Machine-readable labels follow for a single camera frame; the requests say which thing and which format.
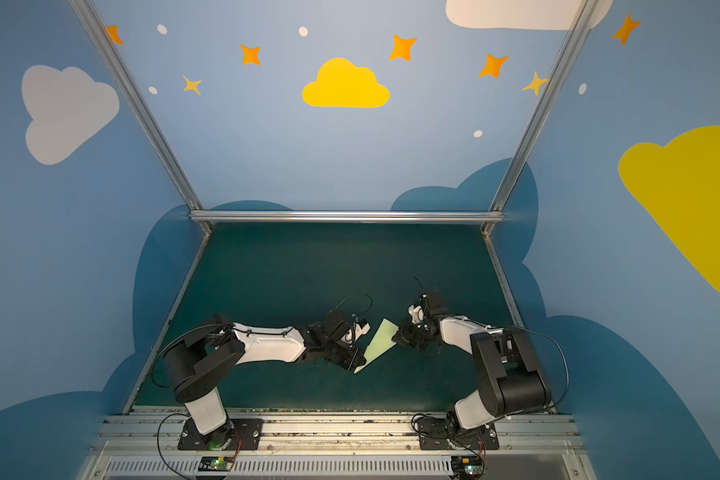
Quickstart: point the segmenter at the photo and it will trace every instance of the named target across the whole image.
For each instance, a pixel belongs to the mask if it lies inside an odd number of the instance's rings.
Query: yellow star
[[[197,82],[190,82],[190,80],[187,77],[184,77],[184,80],[186,80],[186,86],[184,87],[184,90],[194,90],[195,93],[198,95],[200,92],[197,90],[198,83],[202,82],[202,80],[198,80]]]
[[[399,36],[394,36],[394,50],[392,50],[392,54],[389,55],[389,59],[393,60],[394,58],[404,58],[411,61],[411,47],[418,38],[411,38],[410,40],[406,40],[404,38],[400,38]]]
[[[526,88],[523,88],[523,90],[533,90],[536,92],[536,96],[539,96],[539,88],[541,87],[541,84],[547,83],[548,78],[545,78],[543,80],[539,79],[539,72],[534,72],[534,80],[530,82],[530,85],[528,85]]]
[[[106,27],[106,31],[110,34],[110,37],[112,37],[112,42],[123,44],[123,41],[120,40],[120,36],[117,34],[117,25]]]
[[[630,35],[632,34],[632,31],[639,24],[641,24],[641,22],[633,22],[630,14],[626,14],[626,20],[624,20],[624,24],[621,25],[621,28],[619,28],[619,31],[616,32],[616,34],[614,35],[614,38],[620,39],[621,44],[626,45],[626,41],[629,39]]]
[[[242,59],[242,64],[246,63],[255,63],[257,65],[260,65],[259,63],[259,50],[261,50],[261,47],[256,48],[248,48],[244,44],[240,44],[242,47],[242,52],[244,54],[244,57]]]
[[[496,78],[499,78],[501,65],[503,65],[508,59],[509,57],[496,58],[492,54],[488,54],[488,61],[485,63],[485,68],[483,68],[483,71],[480,72],[480,75],[478,76],[482,77],[483,75],[493,75]]]

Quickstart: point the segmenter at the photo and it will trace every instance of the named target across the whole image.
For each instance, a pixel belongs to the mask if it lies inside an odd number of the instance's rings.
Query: green mat
[[[477,226],[389,224],[219,224],[187,287],[163,345],[214,313],[251,326],[320,321],[346,295],[373,297],[372,330],[400,324],[418,299],[420,279],[453,314],[511,324]],[[364,296],[342,310],[362,312]],[[166,382],[163,366],[155,368]],[[440,356],[395,346],[355,375],[333,364],[255,362],[219,385],[224,405],[241,408],[447,410],[475,390],[469,354],[444,345]],[[136,404],[176,405],[169,389],[144,381]]]

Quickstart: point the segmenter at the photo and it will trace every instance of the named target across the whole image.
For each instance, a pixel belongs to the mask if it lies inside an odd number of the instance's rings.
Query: green cloth
[[[322,320],[350,293],[373,297],[372,329],[400,323],[422,292],[414,276],[442,292],[453,314],[494,326],[510,314],[478,226],[412,224],[218,224],[163,345],[214,313],[252,326]],[[364,296],[342,305],[362,312]],[[365,348],[368,336],[359,339]],[[162,363],[155,368],[166,383]],[[397,346],[353,375],[333,364],[252,362],[219,385],[225,406],[447,410],[476,388],[469,354],[445,345],[438,358]],[[147,379],[136,404],[176,405],[170,389]]]
[[[382,320],[382,324],[378,326],[378,330],[376,330],[371,342],[368,344],[368,348],[365,349],[365,365],[357,367],[355,373],[363,370],[370,362],[373,362],[381,354],[397,345],[392,341],[394,334],[397,332],[397,325],[387,319]]]

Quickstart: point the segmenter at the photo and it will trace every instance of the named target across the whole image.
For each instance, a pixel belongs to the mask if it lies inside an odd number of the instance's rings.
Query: orange star
[[[110,34],[112,37],[112,42],[123,44],[123,41],[120,40],[120,36],[117,34],[117,25],[112,25],[111,27],[106,27],[106,31]]]
[[[256,48],[248,48],[244,44],[240,44],[242,47],[242,52],[244,53],[244,57],[242,59],[242,64],[246,63],[255,63],[257,65],[260,65],[259,62],[259,50],[261,50],[261,47]]]
[[[399,36],[394,36],[394,50],[392,50],[392,54],[389,55],[389,59],[393,60],[394,58],[404,58],[411,61],[411,47],[418,38],[411,38],[410,40],[406,40],[404,38],[400,38]]]
[[[501,65],[504,64],[509,59],[509,57],[504,58],[496,58],[492,54],[488,54],[488,61],[485,63],[485,68],[483,68],[483,71],[480,72],[479,77],[482,77],[483,75],[493,75],[496,78],[499,78],[499,71],[501,70]]]
[[[621,40],[622,45],[626,45],[626,41],[629,39],[632,31],[639,24],[641,24],[641,22],[633,22],[630,14],[626,14],[626,20],[624,20],[624,24],[621,25],[621,28],[619,28],[619,31],[616,32],[614,38],[618,38],[619,40]]]

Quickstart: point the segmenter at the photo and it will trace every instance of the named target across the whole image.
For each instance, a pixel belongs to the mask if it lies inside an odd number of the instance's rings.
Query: green object
[[[511,325],[478,226],[218,224],[162,346],[218,312],[254,326],[317,322],[357,292],[373,297],[366,319],[376,329],[384,318],[401,322],[408,315],[422,293],[414,276],[440,290],[452,313]],[[367,306],[367,298],[354,296],[341,308]],[[358,344],[369,341],[364,336]],[[167,382],[160,362],[155,377]],[[232,408],[443,411],[476,388],[470,355],[444,345],[437,358],[398,346],[363,375],[324,362],[245,363],[219,393]],[[177,405],[170,389],[149,379],[136,404]]]
[[[387,319],[382,320],[382,324],[378,326],[378,330],[374,334],[368,348],[365,349],[365,365],[360,365],[355,369],[355,373],[365,369],[370,362],[376,360],[381,354],[397,345],[392,341],[392,337],[398,332],[398,326]]]

